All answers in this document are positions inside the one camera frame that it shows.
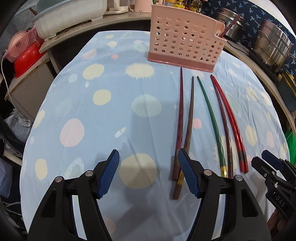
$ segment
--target silver screw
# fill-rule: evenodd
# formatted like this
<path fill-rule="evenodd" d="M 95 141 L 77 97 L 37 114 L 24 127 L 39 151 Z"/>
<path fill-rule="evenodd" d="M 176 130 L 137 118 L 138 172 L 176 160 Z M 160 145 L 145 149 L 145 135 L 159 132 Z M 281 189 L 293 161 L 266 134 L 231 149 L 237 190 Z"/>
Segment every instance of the silver screw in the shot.
<path fill-rule="evenodd" d="M 93 171 L 87 171 L 86 173 L 85 173 L 85 175 L 87 176 L 87 177 L 91 177 L 92 175 L 93 175 Z"/>
<path fill-rule="evenodd" d="M 63 180 L 62 177 L 56 177 L 56 178 L 55 178 L 55 181 L 56 181 L 57 183 L 59 183 L 59 182 L 62 181 L 62 180 Z"/>
<path fill-rule="evenodd" d="M 204 170 L 204 174 L 206 176 L 210 176 L 210 175 L 212 175 L 212 171 L 211 170 Z"/>
<path fill-rule="evenodd" d="M 242 181 L 242 176 L 241 175 L 236 175 L 235 179 L 238 180 L 239 182 Z"/>

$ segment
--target green chopstick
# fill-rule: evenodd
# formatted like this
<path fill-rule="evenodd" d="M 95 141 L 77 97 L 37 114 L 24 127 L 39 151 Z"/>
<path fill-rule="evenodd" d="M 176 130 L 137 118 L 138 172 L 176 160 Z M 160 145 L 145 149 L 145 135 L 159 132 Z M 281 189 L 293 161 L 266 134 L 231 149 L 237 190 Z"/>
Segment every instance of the green chopstick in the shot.
<path fill-rule="evenodd" d="M 216 142 L 217 142 L 217 147 L 218 147 L 218 154 L 219 154 L 219 162 L 220 162 L 220 169 L 221 169 L 221 175 L 222 177 L 227 177 L 227 169 L 226 169 L 226 162 L 225 162 L 225 158 L 224 158 L 224 153 L 223 153 L 223 147 L 221 144 L 221 138 L 220 138 L 220 134 L 219 134 L 219 129 L 218 129 L 218 125 L 215 119 L 215 115 L 213 112 L 213 109 L 211 107 L 211 103 L 209 101 L 209 98 L 207 97 L 207 93 L 202 85 L 202 82 L 200 81 L 200 78 L 197 76 L 197 80 L 200 84 L 200 87 L 202 89 L 202 93 L 205 97 L 205 102 L 207 103 L 207 108 L 209 110 L 210 113 L 210 117 L 211 117 L 211 121 L 212 121 L 212 125 L 213 125 L 213 129 L 215 132 L 215 137 L 216 137 Z"/>

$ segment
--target bottle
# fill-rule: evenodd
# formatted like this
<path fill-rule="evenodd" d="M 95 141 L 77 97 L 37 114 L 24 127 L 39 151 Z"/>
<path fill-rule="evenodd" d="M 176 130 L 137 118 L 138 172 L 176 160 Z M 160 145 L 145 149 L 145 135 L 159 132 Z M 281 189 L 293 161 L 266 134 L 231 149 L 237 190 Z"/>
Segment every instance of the bottle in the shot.
<path fill-rule="evenodd" d="M 190 11 L 200 13 L 202 11 L 202 2 L 201 2 L 201 0 L 192 0 L 191 6 L 190 6 Z"/>
<path fill-rule="evenodd" d="M 173 7 L 177 3 L 176 0 L 164 0 L 163 5 Z"/>
<path fill-rule="evenodd" d="M 176 2 L 176 3 L 174 4 L 174 7 L 184 9 L 184 8 L 185 8 L 185 4 L 184 4 L 183 0 L 179 0 L 178 2 Z"/>
<path fill-rule="evenodd" d="M 185 9 L 190 10 L 190 0 L 185 0 Z"/>

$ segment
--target pink basket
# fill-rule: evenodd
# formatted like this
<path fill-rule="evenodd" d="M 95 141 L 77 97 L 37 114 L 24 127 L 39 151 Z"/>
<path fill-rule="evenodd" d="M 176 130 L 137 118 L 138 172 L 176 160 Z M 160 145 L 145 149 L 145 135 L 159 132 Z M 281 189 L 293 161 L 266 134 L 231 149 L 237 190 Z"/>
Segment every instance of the pink basket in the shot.
<path fill-rule="evenodd" d="M 213 72 L 227 42 L 218 37 L 224 28 L 223 23 L 196 12 L 152 5 L 147 59 Z"/>
<path fill-rule="evenodd" d="M 27 48 L 39 39 L 36 28 L 32 28 L 4 54 L 4 57 L 13 63 Z"/>

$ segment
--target pink strainer basket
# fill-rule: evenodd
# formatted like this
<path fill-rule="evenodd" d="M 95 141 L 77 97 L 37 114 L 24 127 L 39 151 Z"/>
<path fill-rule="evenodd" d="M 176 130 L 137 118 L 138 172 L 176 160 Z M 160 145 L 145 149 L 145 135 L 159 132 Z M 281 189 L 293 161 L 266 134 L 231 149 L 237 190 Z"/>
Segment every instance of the pink strainer basket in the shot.
<path fill-rule="evenodd" d="M 196 12 L 152 5 L 147 59 L 213 72 L 227 42 L 218 37 L 224 28 L 223 23 Z"/>
<path fill-rule="evenodd" d="M 32 28 L 4 54 L 4 57 L 13 63 L 27 48 L 39 39 L 36 28 Z"/>

